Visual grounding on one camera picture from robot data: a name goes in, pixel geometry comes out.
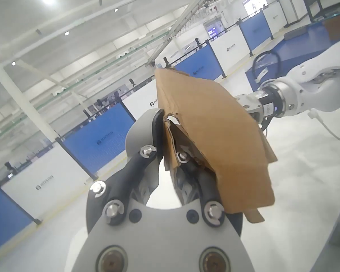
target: white floor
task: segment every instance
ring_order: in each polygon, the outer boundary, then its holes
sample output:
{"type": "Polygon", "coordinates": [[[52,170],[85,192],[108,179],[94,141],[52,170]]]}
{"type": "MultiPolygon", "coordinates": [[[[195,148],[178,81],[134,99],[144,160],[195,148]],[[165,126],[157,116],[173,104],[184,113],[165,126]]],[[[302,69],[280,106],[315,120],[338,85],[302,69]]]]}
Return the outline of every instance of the white floor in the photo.
{"type": "MultiPolygon", "coordinates": [[[[235,67],[234,75],[248,69],[248,60],[235,67]]],[[[223,80],[223,86],[231,92],[240,90],[231,80],[223,80]]],[[[340,136],[340,109],[320,115],[340,136]]],[[[340,213],[340,142],[306,113],[274,119],[268,131],[279,159],[269,167],[276,203],[260,209],[264,223],[245,220],[242,241],[257,272],[308,272],[340,213]]],[[[177,207],[169,175],[162,171],[160,180],[150,203],[153,207],[177,207]]],[[[87,235],[86,198],[86,194],[80,196],[0,258],[0,272],[69,272],[87,235]]]]}

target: fence post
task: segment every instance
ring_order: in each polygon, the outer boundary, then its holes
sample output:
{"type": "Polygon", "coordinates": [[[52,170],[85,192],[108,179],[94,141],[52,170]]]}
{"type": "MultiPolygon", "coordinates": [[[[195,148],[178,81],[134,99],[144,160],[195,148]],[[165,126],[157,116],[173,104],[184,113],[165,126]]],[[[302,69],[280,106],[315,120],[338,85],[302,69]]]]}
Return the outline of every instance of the fence post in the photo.
{"type": "Polygon", "coordinates": [[[57,137],[56,141],[59,143],[59,145],[66,151],[66,153],[68,155],[70,155],[70,157],[76,161],[76,163],[91,177],[92,180],[97,180],[98,176],[93,175],[92,173],[90,173],[90,171],[87,169],[87,167],[85,167],[78,159],[77,157],[65,146],[65,144],[63,143],[63,141],[57,137]]]}
{"type": "Polygon", "coordinates": [[[303,0],[306,6],[307,14],[309,15],[310,22],[315,22],[314,17],[312,16],[310,6],[307,4],[306,0],[303,0]]]}
{"type": "Polygon", "coordinates": [[[236,22],[237,26],[239,26],[239,29],[240,29],[240,31],[242,32],[242,35],[243,35],[243,37],[244,37],[245,42],[247,43],[247,46],[248,46],[248,49],[249,49],[249,56],[252,57],[252,56],[253,56],[253,53],[252,53],[252,50],[250,49],[250,46],[249,46],[249,44],[248,44],[248,41],[247,41],[246,37],[244,36],[243,30],[242,30],[242,28],[241,28],[241,26],[240,26],[241,23],[242,23],[241,19],[239,19],[239,20],[236,22]]]}
{"type": "Polygon", "coordinates": [[[222,66],[220,65],[220,62],[219,62],[219,60],[218,60],[218,57],[217,57],[216,54],[214,53],[214,50],[213,50],[213,48],[212,48],[212,45],[209,43],[209,39],[205,40],[205,42],[207,43],[207,45],[208,45],[208,46],[210,47],[210,49],[212,50],[212,52],[213,52],[213,54],[214,54],[214,57],[215,57],[216,61],[218,62],[220,69],[222,70],[223,79],[226,78],[227,76],[226,76],[226,74],[224,73],[222,66]]]}

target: ceiling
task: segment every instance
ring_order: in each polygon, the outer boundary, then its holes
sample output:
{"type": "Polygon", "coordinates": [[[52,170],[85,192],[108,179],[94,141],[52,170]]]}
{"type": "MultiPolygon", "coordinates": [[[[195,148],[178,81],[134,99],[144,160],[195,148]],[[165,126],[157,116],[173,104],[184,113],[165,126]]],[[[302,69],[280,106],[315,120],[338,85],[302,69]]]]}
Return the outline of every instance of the ceiling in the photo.
{"type": "MultiPolygon", "coordinates": [[[[65,132],[84,118],[78,100],[71,92],[62,92],[58,82],[66,88],[73,86],[88,106],[120,82],[124,84],[129,73],[132,78],[145,78],[149,71],[139,73],[142,65],[191,2],[0,0],[0,62],[41,115],[65,132]],[[71,109],[78,114],[71,123],[58,123],[71,109]]],[[[1,151],[15,149],[37,133],[22,118],[0,83],[1,151]]]]}

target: cardboard piece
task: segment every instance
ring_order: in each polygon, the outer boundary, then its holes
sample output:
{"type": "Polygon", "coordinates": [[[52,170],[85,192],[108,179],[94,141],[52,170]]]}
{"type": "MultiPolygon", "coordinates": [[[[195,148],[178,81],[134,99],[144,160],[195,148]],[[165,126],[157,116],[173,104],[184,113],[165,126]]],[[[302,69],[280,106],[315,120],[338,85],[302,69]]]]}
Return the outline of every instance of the cardboard piece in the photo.
{"type": "Polygon", "coordinates": [[[165,168],[178,196],[176,152],[187,149],[215,172],[227,213],[264,221],[257,208],[275,202],[267,167],[277,158],[258,124],[219,83],[168,69],[157,69],[155,78],[158,104],[165,110],[165,168]]]}

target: screw head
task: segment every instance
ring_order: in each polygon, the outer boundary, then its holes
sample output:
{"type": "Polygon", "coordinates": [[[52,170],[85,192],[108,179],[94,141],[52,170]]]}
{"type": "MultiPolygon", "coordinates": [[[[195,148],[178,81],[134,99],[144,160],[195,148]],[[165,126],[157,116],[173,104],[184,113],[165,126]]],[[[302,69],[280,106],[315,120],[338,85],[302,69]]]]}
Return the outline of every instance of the screw head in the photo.
{"type": "Polygon", "coordinates": [[[106,210],[106,216],[108,218],[116,217],[118,214],[118,206],[116,204],[108,206],[106,210]]]}
{"type": "Polygon", "coordinates": [[[222,216],[222,210],[217,205],[210,206],[209,216],[214,219],[220,219],[222,216]]]}
{"type": "Polygon", "coordinates": [[[211,252],[204,258],[204,272],[225,272],[226,267],[226,261],[219,253],[211,252]]]}
{"type": "Polygon", "coordinates": [[[122,272],[124,266],[124,258],[117,250],[112,250],[105,254],[100,263],[101,272],[122,272]]]}
{"type": "Polygon", "coordinates": [[[144,149],[144,154],[149,156],[152,153],[152,148],[150,146],[146,146],[144,149]]]}

